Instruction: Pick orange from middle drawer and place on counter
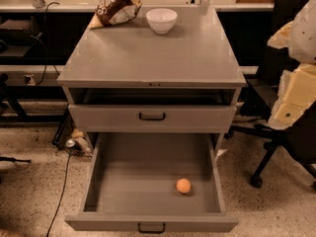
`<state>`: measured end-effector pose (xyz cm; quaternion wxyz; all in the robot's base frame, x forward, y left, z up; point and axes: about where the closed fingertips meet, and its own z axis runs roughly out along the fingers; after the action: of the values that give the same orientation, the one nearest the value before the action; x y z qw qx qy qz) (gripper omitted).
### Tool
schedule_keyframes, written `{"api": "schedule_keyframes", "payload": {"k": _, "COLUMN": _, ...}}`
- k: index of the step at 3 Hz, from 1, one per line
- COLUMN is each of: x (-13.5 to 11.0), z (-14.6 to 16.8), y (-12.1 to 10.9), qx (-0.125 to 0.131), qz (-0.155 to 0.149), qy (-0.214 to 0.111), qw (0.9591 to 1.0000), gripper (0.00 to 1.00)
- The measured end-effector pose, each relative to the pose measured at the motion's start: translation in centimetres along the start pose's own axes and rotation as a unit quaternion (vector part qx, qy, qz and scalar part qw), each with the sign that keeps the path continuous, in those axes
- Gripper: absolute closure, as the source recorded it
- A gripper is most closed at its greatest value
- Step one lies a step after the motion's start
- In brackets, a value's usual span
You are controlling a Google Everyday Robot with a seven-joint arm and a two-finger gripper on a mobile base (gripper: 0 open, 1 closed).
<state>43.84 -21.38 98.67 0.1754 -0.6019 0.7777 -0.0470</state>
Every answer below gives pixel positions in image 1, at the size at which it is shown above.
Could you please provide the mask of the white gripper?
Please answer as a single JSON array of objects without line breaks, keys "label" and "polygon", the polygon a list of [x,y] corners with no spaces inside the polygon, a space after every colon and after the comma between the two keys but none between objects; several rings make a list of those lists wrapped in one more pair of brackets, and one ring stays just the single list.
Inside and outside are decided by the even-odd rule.
[{"label": "white gripper", "polygon": [[[276,31],[268,46],[289,46],[292,22]],[[284,70],[279,81],[277,100],[268,121],[269,126],[292,126],[316,101],[316,65],[301,63],[293,72]]]}]

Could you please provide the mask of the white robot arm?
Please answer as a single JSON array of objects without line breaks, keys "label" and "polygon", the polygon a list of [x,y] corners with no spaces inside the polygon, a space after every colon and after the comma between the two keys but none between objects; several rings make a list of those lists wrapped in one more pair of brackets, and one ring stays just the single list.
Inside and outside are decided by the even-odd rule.
[{"label": "white robot arm", "polygon": [[293,21],[271,36],[268,46],[287,47],[289,57],[299,62],[292,72],[282,72],[268,121],[269,127],[286,129],[316,101],[316,0],[309,0]]}]

